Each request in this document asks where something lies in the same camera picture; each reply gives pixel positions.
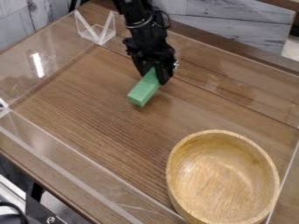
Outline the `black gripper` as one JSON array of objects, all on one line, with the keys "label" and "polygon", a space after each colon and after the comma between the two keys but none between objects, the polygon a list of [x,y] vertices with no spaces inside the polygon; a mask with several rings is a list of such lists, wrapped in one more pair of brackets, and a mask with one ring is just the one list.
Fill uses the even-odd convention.
[{"label": "black gripper", "polygon": [[175,50],[167,43],[167,29],[156,22],[131,29],[131,37],[123,43],[137,72],[145,76],[153,68],[159,83],[164,85],[173,77]]}]

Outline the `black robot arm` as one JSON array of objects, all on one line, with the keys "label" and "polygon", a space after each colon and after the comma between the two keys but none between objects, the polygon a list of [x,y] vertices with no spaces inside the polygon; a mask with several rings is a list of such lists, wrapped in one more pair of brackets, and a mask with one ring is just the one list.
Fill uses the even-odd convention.
[{"label": "black robot arm", "polygon": [[164,85],[173,77],[176,67],[175,49],[167,43],[171,20],[168,14],[151,0],[112,0],[117,12],[124,16],[131,36],[123,39],[127,55],[141,76],[151,69],[159,83]]}]

